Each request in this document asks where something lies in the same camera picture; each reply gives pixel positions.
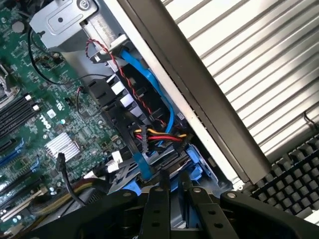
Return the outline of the black plastic disk bay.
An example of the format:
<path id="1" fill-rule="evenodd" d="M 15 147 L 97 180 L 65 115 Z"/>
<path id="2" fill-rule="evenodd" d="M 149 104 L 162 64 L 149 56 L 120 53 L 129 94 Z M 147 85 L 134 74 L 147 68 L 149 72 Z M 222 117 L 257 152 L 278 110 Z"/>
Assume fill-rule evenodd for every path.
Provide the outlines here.
<path id="1" fill-rule="evenodd" d="M 87 89 L 131 155 L 162 153 L 181 141 L 172 128 L 167 128 L 168 104 L 135 67 L 126 65 L 112 76 L 98 76 Z"/>

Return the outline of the white plastic connector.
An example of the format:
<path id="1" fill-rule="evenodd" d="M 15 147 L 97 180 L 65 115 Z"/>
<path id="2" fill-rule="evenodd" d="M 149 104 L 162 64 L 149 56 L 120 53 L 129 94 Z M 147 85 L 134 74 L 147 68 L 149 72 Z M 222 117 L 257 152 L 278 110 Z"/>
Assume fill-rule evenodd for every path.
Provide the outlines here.
<path id="1" fill-rule="evenodd" d="M 119 151 L 112 152 L 112 159 L 106 164 L 107 171 L 112 173 L 119 170 L 119 164 L 123 162 L 122 156 Z"/>

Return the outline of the black keyboard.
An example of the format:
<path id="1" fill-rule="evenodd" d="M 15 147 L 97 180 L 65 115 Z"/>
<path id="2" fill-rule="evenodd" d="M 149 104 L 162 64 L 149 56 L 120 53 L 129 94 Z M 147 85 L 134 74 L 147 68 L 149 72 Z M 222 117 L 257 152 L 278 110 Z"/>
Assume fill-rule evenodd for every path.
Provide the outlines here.
<path id="1" fill-rule="evenodd" d="M 319 210 L 319 134 L 272 165 L 242 193 L 289 214 L 306 218 Z"/>

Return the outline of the silver finned heatsink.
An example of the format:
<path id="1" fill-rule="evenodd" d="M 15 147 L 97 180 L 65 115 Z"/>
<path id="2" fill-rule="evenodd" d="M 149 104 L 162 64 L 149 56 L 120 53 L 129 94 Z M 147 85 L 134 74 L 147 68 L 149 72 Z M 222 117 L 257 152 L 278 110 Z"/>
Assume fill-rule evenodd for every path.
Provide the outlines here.
<path id="1" fill-rule="evenodd" d="M 63 153 L 66 162 L 80 153 L 78 144 L 65 132 L 48 142 L 44 148 L 46 153 L 54 159 L 57 159 L 59 153 Z"/>

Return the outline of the green Dell motherboard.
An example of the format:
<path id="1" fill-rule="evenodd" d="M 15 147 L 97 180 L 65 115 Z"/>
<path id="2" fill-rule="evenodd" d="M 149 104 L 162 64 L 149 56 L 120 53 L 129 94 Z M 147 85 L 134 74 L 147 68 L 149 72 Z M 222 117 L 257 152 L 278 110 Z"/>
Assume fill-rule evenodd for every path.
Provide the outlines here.
<path id="1" fill-rule="evenodd" d="M 78 79 L 63 57 L 43 53 L 39 41 L 27 37 L 28 19 L 22 7 L 13 0 L 0 1 L 0 63 L 9 72 L 9 82 L 20 88 L 16 99 L 24 94 L 32 97 L 31 106 L 38 113 L 25 124 L 0 139 L 13 138 L 16 143 L 0 154 L 0 159 L 23 144 L 22 152 L 6 166 L 0 167 L 0 193 L 41 175 L 44 181 L 19 196 L 0 200 L 0 217 L 39 191 L 55 197 L 66 190 L 62 175 L 55 168 L 56 159 L 44 146 L 61 133 L 74 140 L 80 153 L 66 162 L 70 182 L 92 178 L 103 171 L 112 152 L 129 155 L 124 141 L 111 128 L 98 105 L 89 94 L 78 94 L 82 80 Z M 0 230 L 26 228 L 35 219 L 29 207 L 6 222 L 0 220 Z"/>

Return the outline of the beige expansion slot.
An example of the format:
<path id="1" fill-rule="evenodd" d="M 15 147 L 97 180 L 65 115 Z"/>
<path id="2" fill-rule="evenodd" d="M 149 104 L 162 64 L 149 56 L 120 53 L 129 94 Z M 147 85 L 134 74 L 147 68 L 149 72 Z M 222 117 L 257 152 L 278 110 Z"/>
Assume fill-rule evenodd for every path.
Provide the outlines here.
<path id="1" fill-rule="evenodd" d="M 0 217 L 0 220 L 2 222 L 6 222 L 9 219 L 11 219 L 12 217 L 14 217 L 15 215 L 19 214 L 22 210 L 24 210 L 25 208 L 27 208 L 30 204 L 30 202 L 35 199 L 38 196 L 42 196 L 44 194 L 46 194 L 48 192 L 48 189 L 45 187 L 42 187 L 39 191 L 37 191 L 36 193 L 34 193 L 33 195 L 31 195 L 30 197 L 28 197 L 26 200 L 24 200 L 23 202 L 21 202 L 20 204 L 18 204 L 16 207 L 14 207 L 13 209 L 11 209 L 10 211 L 8 211 L 7 213 L 5 213 L 3 216 Z"/>

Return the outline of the grey metal PC case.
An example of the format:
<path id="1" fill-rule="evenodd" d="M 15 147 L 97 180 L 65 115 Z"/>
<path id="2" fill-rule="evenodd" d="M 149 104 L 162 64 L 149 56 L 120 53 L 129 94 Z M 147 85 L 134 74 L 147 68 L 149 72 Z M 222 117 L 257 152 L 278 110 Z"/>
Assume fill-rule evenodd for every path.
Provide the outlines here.
<path id="1" fill-rule="evenodd" d="M 92 39 L 89 60 L 109 62 L 132 44 L 235 189 L 266 176 L 268 160 L 161 1 L 104 2 L 125 33 L 110 47 Z"/>

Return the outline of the long black expansion slot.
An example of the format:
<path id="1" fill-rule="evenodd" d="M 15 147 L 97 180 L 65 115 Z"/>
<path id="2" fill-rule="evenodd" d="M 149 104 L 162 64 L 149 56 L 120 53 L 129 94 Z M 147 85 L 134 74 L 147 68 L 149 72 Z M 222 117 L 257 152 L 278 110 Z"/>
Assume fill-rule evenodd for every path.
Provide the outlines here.
<path id="1" fill-rule="evenodd" d="M 27 181 L 26 183 L 21 183 L 19 185 L 17 185 L 16 187 L 0 193 L 0 200 L 7 200 L 8 198 L 13 198 L 15 196 L 19 196 L 25 192 L 28 192 L 29 190 L 38 187 L 38 185 L 40 185 L 43 181 L 44 181 L 45 177 L 43 175 L 35 178 L 35 179 L 31 179 L 29 181 Z"/>

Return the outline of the blue expansion slot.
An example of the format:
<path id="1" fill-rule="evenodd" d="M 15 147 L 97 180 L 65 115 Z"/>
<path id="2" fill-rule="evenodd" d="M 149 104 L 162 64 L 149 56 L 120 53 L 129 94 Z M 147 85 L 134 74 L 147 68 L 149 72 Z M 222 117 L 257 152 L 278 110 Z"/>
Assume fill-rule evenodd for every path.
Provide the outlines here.
<path id="1" fill-rule="evenodd" d="M 2 157 L 0 159 L 0 167 L 6 166 L 8 163 L 10 163 L 13 159 L 19 156 L 19 154 L 22 152 L 23 144 L 20 144 L 17 146 L 11 153 L 8 155 Z"/>

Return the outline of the short black expansion slot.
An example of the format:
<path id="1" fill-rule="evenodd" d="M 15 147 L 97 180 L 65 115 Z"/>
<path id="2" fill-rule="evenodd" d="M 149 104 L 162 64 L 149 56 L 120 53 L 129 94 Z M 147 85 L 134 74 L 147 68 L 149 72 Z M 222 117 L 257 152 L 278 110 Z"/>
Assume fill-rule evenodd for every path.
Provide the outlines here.
<path id="1" fill-rule="evenodd" d="M 16 140 L 11 138 L 4 143 L 0 143 L 0 154 L 5 152 L 7 149 L 9 149 L 11 146 L 13 146 L 16 143 Z"/>

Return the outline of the black RAM slot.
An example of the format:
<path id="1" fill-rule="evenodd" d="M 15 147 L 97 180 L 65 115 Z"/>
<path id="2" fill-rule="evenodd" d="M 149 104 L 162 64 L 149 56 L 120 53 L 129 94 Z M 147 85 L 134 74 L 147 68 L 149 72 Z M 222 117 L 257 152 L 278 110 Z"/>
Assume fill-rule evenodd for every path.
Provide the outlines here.
<path id="1" fill-rule="evenodd" d="M 21 125 L 25 124 L 29 119 L 34 117 L 38 111 L 39 110 L 33 109 L 32 112 L 16 113 L 4 120 L 0 120 L 0 139 L 6 137 Z"/>
<path id="2" fill-rule="evenodd" d="M 0 120 L 4 120 L 16 113 L 32 112 L 32 97 L 29 94 L 24 94 L 10 104 L 0 110 Z"/>

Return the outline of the CPU socket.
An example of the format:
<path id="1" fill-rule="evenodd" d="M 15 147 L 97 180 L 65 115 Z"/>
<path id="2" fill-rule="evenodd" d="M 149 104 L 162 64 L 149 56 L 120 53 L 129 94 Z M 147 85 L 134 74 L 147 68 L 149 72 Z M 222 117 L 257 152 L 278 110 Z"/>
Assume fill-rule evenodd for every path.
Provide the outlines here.
<path id="1" fill-rule="evenodd" d="M 0 110 L 11 103 L 19 92 L 20 88 L 11 85 L 9 82 L 9 72 L 0 63 Z"/>

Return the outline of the grey metal drive cage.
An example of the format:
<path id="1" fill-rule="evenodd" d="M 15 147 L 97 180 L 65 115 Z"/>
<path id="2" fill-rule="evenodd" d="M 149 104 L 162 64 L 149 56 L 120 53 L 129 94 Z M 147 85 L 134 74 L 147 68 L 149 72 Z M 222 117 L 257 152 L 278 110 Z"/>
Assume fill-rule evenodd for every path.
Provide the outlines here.
<path id="1" fill-rule="evenodd" d="M 46 48 L 58 52 L 83 50 L 89 38 L 110 47 L 125 33 L 104 0 L 53 0 L 30 26 Z"/>

